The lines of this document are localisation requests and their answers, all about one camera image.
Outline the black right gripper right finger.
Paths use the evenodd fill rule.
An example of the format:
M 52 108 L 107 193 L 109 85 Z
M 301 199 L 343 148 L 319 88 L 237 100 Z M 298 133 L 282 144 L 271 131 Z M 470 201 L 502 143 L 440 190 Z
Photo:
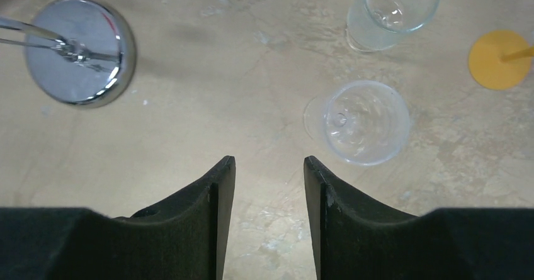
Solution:
M 304 160 L 318 279 L 532 279 L 531 208 L 438 208 L 414 216 Z

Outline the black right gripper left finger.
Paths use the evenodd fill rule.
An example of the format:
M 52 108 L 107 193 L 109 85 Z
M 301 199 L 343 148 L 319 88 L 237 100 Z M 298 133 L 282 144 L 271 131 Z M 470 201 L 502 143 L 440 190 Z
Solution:
M 236 161 L 130 217 L 2 208 L 2 279 L 222 279 Z

